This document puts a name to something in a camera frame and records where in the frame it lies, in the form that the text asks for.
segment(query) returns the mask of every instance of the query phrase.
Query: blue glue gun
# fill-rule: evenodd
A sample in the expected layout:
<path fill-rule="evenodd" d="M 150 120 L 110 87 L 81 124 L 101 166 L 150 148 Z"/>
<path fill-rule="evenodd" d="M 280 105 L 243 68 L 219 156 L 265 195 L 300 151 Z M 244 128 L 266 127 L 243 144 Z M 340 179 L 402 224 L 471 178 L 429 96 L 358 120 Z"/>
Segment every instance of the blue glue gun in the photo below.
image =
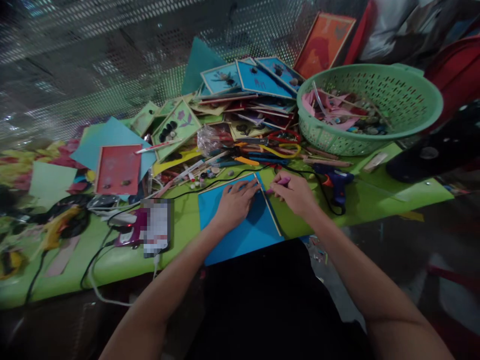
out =
<path fill-rule="evenodd" d="M 328 186 L 333 189 L 333 198 L 331 203 L 341 209 L 341 213 L 337 215 L 345 214 L 345 202 L 347 197 L 345 195 L 345 185 L 350 184 L 354 180 L 354 175 L 349 172 L 343 172 L 331 165 L 324 165 L 316 163 L 313 165 L 313 170 L 317 174 L 326 176 L 326 180 L 322 185 Z"/>

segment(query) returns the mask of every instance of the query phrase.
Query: perforated metal wall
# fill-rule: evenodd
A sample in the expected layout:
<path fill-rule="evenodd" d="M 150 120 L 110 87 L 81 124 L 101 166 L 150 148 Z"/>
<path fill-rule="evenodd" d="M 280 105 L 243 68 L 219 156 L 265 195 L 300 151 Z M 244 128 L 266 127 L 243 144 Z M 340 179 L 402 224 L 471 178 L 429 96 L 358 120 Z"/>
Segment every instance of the perforated metal wall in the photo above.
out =
<path fill-rule="evenodd" d="M 4 3 L 0 148 L 22 146 L 35 138 L 77 137 L 86 124 L 110 115 L 129 118 L 149 100 L 161 105 L 178 96 L 195 36 L 227 62 L 276 55 L 292 64 L 318 11 L 359 20 L 366 4 L 367 0 Z"/>

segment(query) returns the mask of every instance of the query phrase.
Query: green basket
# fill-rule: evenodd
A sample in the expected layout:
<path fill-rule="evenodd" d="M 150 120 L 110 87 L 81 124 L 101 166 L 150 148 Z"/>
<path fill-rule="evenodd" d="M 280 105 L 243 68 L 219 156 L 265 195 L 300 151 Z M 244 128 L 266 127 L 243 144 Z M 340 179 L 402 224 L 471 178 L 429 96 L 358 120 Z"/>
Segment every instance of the green basket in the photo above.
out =
<path fill-rule="evenodd" d="M 393 129 L 387 135 L 366 135 L 341 131 L 311 116 L 302 105 L 302 95 L 318 88 L 331 93 L 365 93 L 382 113 L 388 114 Z M 403 64 L 359 64 L 335 67 L 306 80 L 296 97 L 299 126 L 314 147 L 343 156 L 361 156 L 412 136 L 433 124 L 444 106 L 440 91 L 423 77 L 421 70 Z"/>

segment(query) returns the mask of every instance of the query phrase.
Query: green table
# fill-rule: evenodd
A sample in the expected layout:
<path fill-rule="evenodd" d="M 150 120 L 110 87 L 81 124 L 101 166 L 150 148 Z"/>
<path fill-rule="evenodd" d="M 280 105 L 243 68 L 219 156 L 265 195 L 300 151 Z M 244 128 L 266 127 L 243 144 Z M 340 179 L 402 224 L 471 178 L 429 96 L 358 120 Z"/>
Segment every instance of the green table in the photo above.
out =
<path fill-rule="evenodd" d="M 384 148 L 383 151 L 389 154 L 388 159 L 390 159 L 400 152 L 400 148 L 395 144 L 391 144 Z M 345 158 L 345 160 L 355 163 L 348 170 L 355 174 L 355 178 L 360 179 L 360 181 L 347 185 L 346 214 L 343 216 L 331 214 L 339 227 L 374 221 L 453 198 L 442 185 L 433 179 L 409 185 L 391 179 L 386 174 L 384 166 L 381 166 L 371 174 L 360 172 L 371 157 Z M 296 160 L 291 166 L 299 170 L 308 169 L 308 166 L 299 160 Z M 244 165 L 234 168 L 234 170 L 238 174 L 240 170 L 249 168 L 251 169 L 248 165 Z M 224 171 L 221 178 L 227 178 L 226 173 L 227 171 Z M 262 170 L 260 176 L 263 183 L 268 186 L 274 177 L 273 169 L 267 168 Z M 316 180 L 309 181 L 309 183 L 320 206 L 329 214 L 318 183 Z M 165 197 L 171 198 L 189 190 L 188 185 L 176 187 L 171 192 L 168 192 Z M 312 233 L 310 227 L 301 218 L 294 215 L 286 203 L 279 202 L 272 197 L 271 205 L 286 239 Z M 200 231 L 196 194 L 188 194 L 175 200 L 173 222 L 171 247 L 161 257 L 161 268 L 164 268 L 172 261 Z M 63 274 L 56 277 L 43 278 L 43 273 L 49 268 L 58 252 L 57 249 L 50 251 L 45 258 L 43 270 L 33 289 L 32 300 L 38 301 L 80 290 L 80 279 L 90 259 L 99 249 L 107 232 L 107 225 L 96 216 L 92 216 L 91 224 L 81 235 L 80 241 Z M 116 233 L 112 233 L 108 240 L 112 240 L 116 236 Z M 24 254 L 29 257 L 36 252 L 38 246 L 39 242 L 32 242 L 31 239 L 23 239 L 21 244 Z M 38 254 L 19 274 L 10 279 L 0 281 L 0 308 L 13 308 L 23 304 L 27 288 L 39 267 L 39 263 L 40 255 Z M 153 260 L 151 258 L 144 259 L 142 247 L 139 247 L 137 250 L 132 250 L 130 247 L 110 247 L 103 250 L 98 256 L 93 274 L 97 285 L 100 286 L 149 273 L 153 270 Z"/>

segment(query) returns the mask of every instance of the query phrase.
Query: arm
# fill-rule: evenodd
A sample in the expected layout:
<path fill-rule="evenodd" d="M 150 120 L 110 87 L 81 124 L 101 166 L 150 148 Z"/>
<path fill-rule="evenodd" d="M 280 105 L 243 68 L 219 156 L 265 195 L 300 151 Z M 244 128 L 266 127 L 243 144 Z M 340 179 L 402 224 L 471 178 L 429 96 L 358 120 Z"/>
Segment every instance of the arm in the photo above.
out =
<path fill-rule="evenodd" d="M 276 184 L 285 176 L 291 179 L 288 188 Z M 314 230 L 365 318 L 378 358 L 452 359 L 442 339 L 403 291 L 319 208 L 303 177 L 280 172 L 270 187 Z"/>
<path fill-rule="evenodd" d="M 260 188 L 257 180 L 226 186 L 210 224 L 146 287 L 127 311 L 100 359 L 158 359 L 167 321 L 205 258 L 246 217 Z"/>

